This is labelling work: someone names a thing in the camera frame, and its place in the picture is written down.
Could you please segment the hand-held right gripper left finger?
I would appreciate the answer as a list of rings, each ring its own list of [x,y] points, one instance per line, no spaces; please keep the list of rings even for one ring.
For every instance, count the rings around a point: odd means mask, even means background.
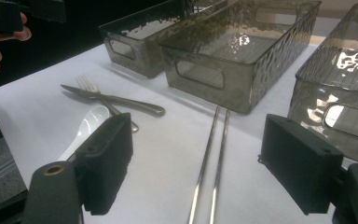
[[[126,177],[133,155],[131,114],[107,119],[76,150],[81,202],[93,216],[106,215]]]

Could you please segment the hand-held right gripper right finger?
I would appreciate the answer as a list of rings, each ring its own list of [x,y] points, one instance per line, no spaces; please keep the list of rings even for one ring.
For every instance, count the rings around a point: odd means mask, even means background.
[[[258,161],[282,184],[304,214],[327,212],[334,178],[343,161],[338,149],[298,123],[268,114]]]

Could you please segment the white spoon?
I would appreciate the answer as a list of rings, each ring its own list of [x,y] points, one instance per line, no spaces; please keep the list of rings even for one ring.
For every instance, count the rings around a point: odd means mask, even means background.
[[[110,117],[108,109],[103,106],[92,108],[83,118],[77,134],[70,146],[61,154],[59,161],[69,161],[76,150]]]

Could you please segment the metal knife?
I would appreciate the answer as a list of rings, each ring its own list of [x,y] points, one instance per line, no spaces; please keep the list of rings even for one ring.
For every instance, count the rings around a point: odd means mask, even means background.
[[[165,109],[162,106],[159,105],[152,105],[145,102],[139,102],[131,99],[116,97],[113,95],[105,95],[98,92],[92,92],[92,91],[86,91],[81,90],[76,87],[71,87],[67,85],[62,85],[62,87],[70,91],[76,95],[79,95],[86,99],[94,99],[94,100],[106,100],[108,102],[112,102],[118,105],[123,105],[132,109],[140,110],[145,113],[148,113],[155,117],[162,117],[165,114]]]

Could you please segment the metal chopstick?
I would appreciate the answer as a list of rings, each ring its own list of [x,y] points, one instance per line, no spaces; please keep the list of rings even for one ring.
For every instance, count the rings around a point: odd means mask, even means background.
[[[217,162],[217,166],[216,166],[215,179],[214,179],[214,184],[213,184],[212,203],[211,203],[208,224],[215,224],[216,209],[217,209],[218,196],[219,196],[220,183],[221,183],[222,170],[223,170],[223,163],[224,163],[226,144],[227,144],[229,116],[230,116],[230,111],[227,110],[226,115],[225,115],[225,121],[224,121],[224,129],[222,132],[221,145],[220,145],[220,149],[219,149],[219,158],[218,158],[218,162]]]
[[[211,148],[212,148],[213,137],[214,137],[214,132],[215,132],[215,128],[216,128],[216,125],[217,125],[219,113],[220,113],[220,106],[217,106],[215,111],[214,111],[213,123],[212,123],[211,130],[210,130],[210,133],[209,133],[209,136],[208,136],[207,145],[206,145],[206,148],[205,148],[205,151],[204,151],[204,156],[203,156],[203,159],[202,159],[200,172],[199,172],[199,176],[198,176],[198,179],[197,179],[197,184],[196,184],[196,186],[194,188],[192,202],[191,202],[191,206],[190,206],[190,210],[189,210],[189,213],[188,213],[186,224],[194,224],[195,223],[195,216],[196,216],[198,203],[199,203],[199,199],[200,199],[200,192],[201,192],[201,188],[202,188],[202,185],[203,185],[203,180],[204,180],[204,177],[205,177],[206,167],[207,167],[207,163],[208,163]]]

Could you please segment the metal fork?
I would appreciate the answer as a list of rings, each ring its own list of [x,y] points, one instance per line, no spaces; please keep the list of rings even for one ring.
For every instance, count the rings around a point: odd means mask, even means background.
[[[76,77],[76,82],[81,90],[91,91],[99,93],[99,88],[94,85],[87,77]],[[102,105],[106,106],[112,116],[119,115],[120,111],[116,109],[113,105],[110,105],[107,101],[100,99]],[[136,133],[139,131],[139,127],[133,121],[131,122],[131,131]]]

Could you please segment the smoky clear plastic bin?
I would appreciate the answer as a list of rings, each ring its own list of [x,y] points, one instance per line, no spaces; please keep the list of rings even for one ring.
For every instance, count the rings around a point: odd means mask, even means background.
[[[358,4],[296,72],[288,118],[358,161]]]
[[[168,85],[248,114],[308,46],[321,0],[236,0],[160,42]]]
[[[164,69],[159,43],[184,28],[192,16],[184,0],[168,0],[99,27],[113,63],[152,78]]]

